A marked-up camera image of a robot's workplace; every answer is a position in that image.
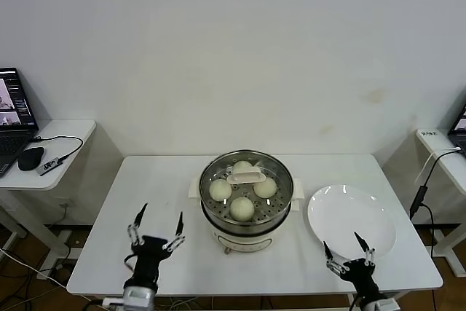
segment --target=white side table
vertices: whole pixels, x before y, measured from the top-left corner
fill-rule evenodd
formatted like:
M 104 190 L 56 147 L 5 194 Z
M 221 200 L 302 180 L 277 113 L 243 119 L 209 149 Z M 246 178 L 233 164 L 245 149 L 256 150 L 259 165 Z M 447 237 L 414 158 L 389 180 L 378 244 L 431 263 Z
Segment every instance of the white side table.
M 93 120 L 52 120 L 39 121 L 39 126 L 40 130 L 37 135 L 42 138 L 67 135 L 76 136 L 86 142 L 95 129 L 95 122 Z M 44 147 L 45 155 L 42 160 L 42 163 L 44 163 L 55 157 L 62 157 L 78 145 L 78 141 L 76 140 L 56 139 L 46 141 L 43 144 L 33 143 L 28 148 Z M 50 248 L 49 256 L 45 259 L 41 269 L 52 268 L 57 259 L 65 258 L 68 255 L 68 247 L 64 242 L 68 239 L 71 231 L 62 231 L 59 237 L 56 237 L 34 215 L 33 208 L 29 208 L 30 205 L 22 198 L 20 191 L 47 191 L 57 186 L 79 151 L 64 160 L 60 167 L 48 172 L 44 176 L 39 176 L 35 170 L 21 171 L 18 169 L 17 163 L 15 163 L 8 173 L 3 178 L 0 178 L 0 190 L 3 190 L 0 191 L 0 205 L 14 220 L 22 224 L 32 235 L 39 238 Z M 0 222 L 6 223 L 7 217 L 0 214 Z M 23 236 L 24 230 L 18 231 L 17 227 L 13 229 L 13 232 L 16 232 L 19 237 Z M 77 259 L 80 253 L 81 249 L 72 248 L 69 258 Z M 41 275 L 38 275 L 38 278 L 45 279 Z
M 448 130 L 443 129 L 419 129 L 416 131 L 417 138 L 426 147 L 429 153 L 436 151 L 433 159 L 436 159 L 446 151 L 440 151 L 454 147 L 454 144 L 447 137 Z M 466 158 L 462 154 L 450 154 L 441 158 L 438 164 L 445 171 L 458 190 L 466 195 Z M 434 237 L 437 244 L 434 247 L 433 256 L 443 257 L 447 260 L 456 277 L 466 277 L 466 270 L 457 255 L 453 252 L 453 247 L 466 238 L 466 221 L 457 227 L 448 236 L 443 236 L 442 231 L 436 229 Z

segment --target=laptop keyboard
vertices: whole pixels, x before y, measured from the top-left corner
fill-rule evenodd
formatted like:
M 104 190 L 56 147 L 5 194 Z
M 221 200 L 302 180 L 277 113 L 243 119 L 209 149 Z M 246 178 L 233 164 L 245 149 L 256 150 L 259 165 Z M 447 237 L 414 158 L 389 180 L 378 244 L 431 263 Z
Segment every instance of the laptop keyboard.
M 0 136 L 0 156 L 15 154 L 27 138 Z

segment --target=laptop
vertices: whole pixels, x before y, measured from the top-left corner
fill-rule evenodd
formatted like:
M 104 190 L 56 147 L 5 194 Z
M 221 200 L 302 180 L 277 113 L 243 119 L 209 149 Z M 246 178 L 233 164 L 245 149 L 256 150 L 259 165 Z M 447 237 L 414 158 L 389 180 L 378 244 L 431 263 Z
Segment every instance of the laptop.
M 449 131 L 449 139 L 466 154 L 466 106 L 463 107 L 457 120 Z
M 0 68 L 0 178 L 38 130 L 16 68 Z

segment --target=robotic arm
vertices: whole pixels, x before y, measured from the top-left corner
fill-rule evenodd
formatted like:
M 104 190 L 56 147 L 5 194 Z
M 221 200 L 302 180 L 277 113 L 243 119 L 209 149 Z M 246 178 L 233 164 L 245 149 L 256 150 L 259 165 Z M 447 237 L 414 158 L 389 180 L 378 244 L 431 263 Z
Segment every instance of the robotic arm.
M 139 236 L 138 228 L 141 224 L 147 203 L 136 216 L 134 223 L 128 226 L 131 239 L 132 254 L 125 258 L 125 265 L 133 272 L 133 276 L 124 284 L 122 298 L 105 298 L 102 305 L 120 306 L 124 311 L 153 311 L 154 296 L 157 293 L 160 262 L 170 258 L 172 252 L 185 240 L 183 232 L 183 213 L 180 213 L 175 238 L 168 240 L 158 237 Z M 134 268 L 128 260 L 136 257 Z
M 366 257 L 341 264 L 335 260 L 327 243 L 324 242 L 327 267 L 342 280 L 353 284 L 361 298 L 360 308 L 362 311 L 399 311 L 400 307 L 397 302 L 380 293 L 379 287 L 372 279 L 372 274 L 376 268 L 374 263 L 375 249 L 370 249 L 367 242 L 356 232 L 355 236 Z
M 185 236 L 182 235 L 183 213 L 180 213 L 175 238 L 170 242 L 158 237 L 145 235 L 140 237 L 138 228 L 146 207 L 147 204 L 143 206 L 134 222 L 127 229 L 133 253 L 125 258 L 125 265 L 132 271 L 133 275 L 124 284 L 123 297 L 105 298 L 102 301 L 104 307 L 121 307 L 124 311 L 153 311 L 154 297 L 158 290 L 157 280 L 159 279 L 160 262 L 168 259 L 185 240 Z M 344 263 L 338 262 L 333 257 L 327 243 L 324 242 L 327 268 L 342 280 L 354 285 L 361 298 L 360 309 L 362 311 L 400 311 L 397 302 L 380 293 L 379 287 L 372 279 L 375 270 L 375 249 L 370 249 L 367 242 L 356 232 L 355 236 L 366 257 Z M 134 268 L 128 263 L 128 260 L 133 257 L 137 258 Z M 83 310 L 86 310 L 91 304 L 97 304 L 97 300 L 92 300 Z

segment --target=white plate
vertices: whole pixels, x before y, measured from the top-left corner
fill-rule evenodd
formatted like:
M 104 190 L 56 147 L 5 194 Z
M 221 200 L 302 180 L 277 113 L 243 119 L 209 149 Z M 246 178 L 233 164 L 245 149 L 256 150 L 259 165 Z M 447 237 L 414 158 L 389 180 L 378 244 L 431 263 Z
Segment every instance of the white plate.
M 387 254 L 396 241 L 387 209 L 375 196 L 352 186 L 331 185 L 315 192 L 307 217 L 319 240 L 347 259 L 364 257 L 354 232 L 376 249 L 375 259 Z

